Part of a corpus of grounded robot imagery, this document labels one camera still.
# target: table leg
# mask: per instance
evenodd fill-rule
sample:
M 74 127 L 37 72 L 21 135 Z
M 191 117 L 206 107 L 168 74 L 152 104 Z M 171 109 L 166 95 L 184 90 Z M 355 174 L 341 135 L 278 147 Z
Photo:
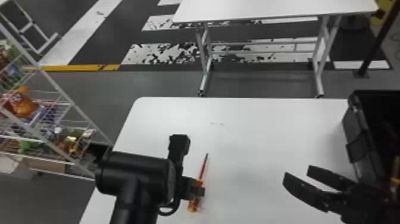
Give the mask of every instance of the table leg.
M 206 88 L 210 79 L 211 64 L 213 62 L 213 50 L 211 48 L 211 38 L 208 25 L 206 23 L 202 23 L 201 26 L 199 24 L 195 24 L 195 27 L 196 40 L 200 52 L 201 67 L 203 71 L 203 78 L 200 83 L 198 96 L 205 97 Z
M 318 41 L 316 43 L 317 45 L 315 46 L 315 50 L 312 55 L 312 65 L 314 67 L 315 85 L 317 87 L 317 95 L 315 96 L 316 98 L 324 97 L 324 94 L 325 94 L 324 87 L 322 84 L 322 72 L 324 71 L 326 60 L 328 59 L 330 49 L 332 48 L 332 45 L 333 45 L 333 41 L 335 40 L 336 34 L 338 33 L 339 23 L 340 23 L 341 19 L 342 19 L 342 16 L 337 15 L 332 28 L 330 29 L 330 31 L 328 31 L 327 24 L 329 21 L 329 17 L 328 16 L 323 17 L 320 34 L 318 36 Z M 321 57 L 321 61 L 318 64 L 317 56 L 318 56 L 319 47 L 322 43 L 322 38 L 325 38 L 325 50 Z

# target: snack package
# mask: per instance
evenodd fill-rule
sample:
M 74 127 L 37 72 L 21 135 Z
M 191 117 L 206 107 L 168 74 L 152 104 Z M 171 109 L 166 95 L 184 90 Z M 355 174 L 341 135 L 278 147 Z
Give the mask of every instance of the snack package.
M 24 119 L 28 119 L 32 112 L 38 109 L 38 105 L 23 94 L 23 92 L 26 92 L 26 89 L 25 87 L 21 87 L 16 91 L 12 91 L 8 97 L 14 115 Z

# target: metal wire rack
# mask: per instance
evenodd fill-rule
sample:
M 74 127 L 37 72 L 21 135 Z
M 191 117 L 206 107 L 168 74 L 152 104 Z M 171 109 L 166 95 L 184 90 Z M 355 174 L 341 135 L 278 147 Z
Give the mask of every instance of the metal wire rack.
M 93 180 L 113 143 L 2 24 L 0 31 L 0 154 L 37 172 Z M 107 149 L 91 147 L 94 138 Z

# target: metal table frame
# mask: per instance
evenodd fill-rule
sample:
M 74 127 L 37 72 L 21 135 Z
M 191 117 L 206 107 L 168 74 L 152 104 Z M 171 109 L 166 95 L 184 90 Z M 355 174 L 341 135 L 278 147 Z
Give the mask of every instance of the metal table frame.
M 19 35 L 19 37 L 24 41 L 24 43 L 26 43 L 26 45 L 28 46 L 28 49 L 31 49 L 35 54 L 39 55 L 39 56 L 43 56 L 42 53 L 43 51 L 50 46 L 51 43 L 53 43 L 54 41 L 58 41 L 61 39 L 61 36 L 58 33 L 53 33 L 53 35 L 51 37 L 47 37 L 47 35 L 42 31 L 42 29 L 35 23 L 35 21 L 31 18 L 31 16 L 29 16 L 29 14 L 21 7 L 21 5 L 15 1 L 15 0 L 3 0 L 2 2 L 0 2 L 0 7 L 2 7 L 4 4 L 9 4 L 10 2 L 13 2 L 13 4 L 15 4 L 15 6 L 20 10 L 21 12 L 21 16 L 25 17 L 28 20 L 28 23 L 25 24 L 24 27 L 22 27 L 21 29 L 17 28 L 14 23 L 12 23 L 12 21 L 10 21 L 1 11 L 0 11 L 0 17 L 2 17 L 4 19 L 4 21 L 13 29 L 13 31 Z M 40 47 L 36 48 L 35 46 L 33 46 L 33 44 L 29 41 L 29 39 L 27 39 L 24 36 L 24 33 L 29 30 L 30 28 L 34 28 L 38 34 L 43 38 L 44 43 L 43 45 L 41 45 Z
M 328 28 L 328 22 L 331 17 L 334 17 L 333 26 Z M 332 48 L 333 41 L 335 40 L 336 34 L 339 29 L 339 23 L 341 20 L 341 15 L 333 15 L 333 16 L 323 16 L 322 23 L 320 27 L 320 31 L 318 34 L 317 41 L 285 41 L 285 42 L 253 42 L 253 43 L 211 43 L 210 30 L 208 27 L 208 23 L 195 23 L 196 27 L 196 40 L 198 44 L 198 48 L 200 51 L 201 57 L 201 66 L 203 71 L 203 78 L 201 80 L 201 84 L 199 87 L 198 95 L 199 97 L 206 96 L 206 88 L 209 85 L 211 80 L 211 67 L 213 63 L 213 54 L 229 54 L 240 52 L 241 54 L 257 54 L 257 53 L 274 53 L 275 51 L 257 51 L 257 52 L 242 52 L 242 51 L 227 51 L 224 52 L 213 52 L 213 46 L 216 45 L 263 45 L 263 44 L 290 44 L 290 43 L 315 43 L 315 49 L 313 51 L 298 51 L 297 48 L 293 51 L 279 51 L 279 53 L 305 53 L 312 52 L 312 58 L 310 58 L 310 63 L 312 64 L 314 71 L 314 80 L 316 86 L 316 98 L 321 98 L 324 96 L 324 87 L 322 84 L 322 72 L 324 71 L 326 61 L 329 56 L 330 49 Z M 321 43 L 323 43 L 322 39 L 324 38 L 325 50 L 323 52 L 321 61 L 318 63 L 318 51 L 320 49 Z

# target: black box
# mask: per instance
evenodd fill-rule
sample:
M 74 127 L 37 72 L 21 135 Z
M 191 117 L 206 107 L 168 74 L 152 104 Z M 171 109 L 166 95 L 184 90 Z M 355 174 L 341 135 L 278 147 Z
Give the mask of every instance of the black box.
M 354 91 L 342 120 L 360 182 L 389 189 L 400 152 L 400 91 Z

